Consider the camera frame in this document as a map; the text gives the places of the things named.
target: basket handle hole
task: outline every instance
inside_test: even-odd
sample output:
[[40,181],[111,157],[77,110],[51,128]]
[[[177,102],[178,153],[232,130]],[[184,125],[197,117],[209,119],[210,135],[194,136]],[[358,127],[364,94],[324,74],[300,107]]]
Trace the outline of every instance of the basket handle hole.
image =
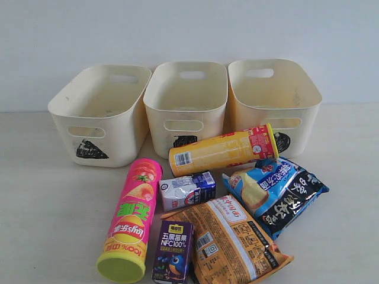
[[182,71],[179,73],[179,77],[189,80],[205,79],[205,72],[203,71]]
[[274,70],[272,68],[249,69],[245,75],[250,78],[271,78],[274,75]]
[[137,84],[138,77],[129,75],[111,75],[112,83]]
[[293,129],[301,125],[300,118],[266,118],[262,124],[270,123],[273,129]]
[[70,126],[68,132],[72,136],[76,137],[93,137],[103,138],[105,137],[105,131],[99,127],[82,127],[82,126]]
[[166,120],[164,126],[167,131],[199,132],[204,128],[199,120]]

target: snack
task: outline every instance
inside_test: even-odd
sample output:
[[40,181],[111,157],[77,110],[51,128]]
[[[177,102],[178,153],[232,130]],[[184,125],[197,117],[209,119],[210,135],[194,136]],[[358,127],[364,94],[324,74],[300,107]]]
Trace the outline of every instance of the snack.
[[171,148],[169,152],[174,176],[274,157],[278,157],[278,150],[270,124]]
[[223,175],[223,179],[273,240],[321,193],[329,191],[314,174],[282,158],[258,161],[255,168]]
[[231,195],[162,218],[194,224],[192,260],[202,284],[255,283],[293,260]]
[[105,278],[134,283],[143,277],[161,177],[162,168],[154,160],[139,159],[130,165],[104,249],[96,263]]
[[164,211],[206,202],[216,195],[216,183],[210,172],[161,180],[159,188]]
[[152,279],[156,283],[186,283],[194,226],[187,222],[162,221]]

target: white table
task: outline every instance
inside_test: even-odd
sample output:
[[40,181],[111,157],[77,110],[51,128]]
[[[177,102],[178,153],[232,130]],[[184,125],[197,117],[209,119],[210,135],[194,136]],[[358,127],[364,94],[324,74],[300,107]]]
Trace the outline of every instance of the white table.
[[[323,105],[293,159],[330,187],[277,240],[294,262],[263,283],[378,283],[379,104]],[[145,141],[140,157],[166,160]],[[48,113],[0,114],[0,283],[110,283],[96,271],[128,167],[71,162]],[[226,193],[219,183],[218,196]],[[150,280],[162,213],[149,241]]]

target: plastic storage basket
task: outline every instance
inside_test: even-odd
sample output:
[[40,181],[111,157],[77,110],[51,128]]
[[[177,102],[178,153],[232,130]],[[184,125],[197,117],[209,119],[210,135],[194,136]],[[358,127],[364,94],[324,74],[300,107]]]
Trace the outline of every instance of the plastic storage basket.
[[213,62],[167,62],[156,68],[144,96],[155,152],[222,134],[226,68]]
[[151,74],[138,66],[90,67],[50,101],[75,163],[121,167],[137,157],[149,130],[142,96]]
[[232,130],[269,122],[281,156],[301,154],[322,96],[289,60],[239,60],[228,67]]

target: white wall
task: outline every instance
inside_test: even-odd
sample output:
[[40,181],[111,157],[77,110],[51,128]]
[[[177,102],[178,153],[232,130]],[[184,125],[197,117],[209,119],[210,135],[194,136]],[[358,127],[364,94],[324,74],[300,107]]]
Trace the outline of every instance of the white wall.
[[325,102],[379,101],[379,1],[0,0],[0,112],[41,111],[97,63],[285,58]]

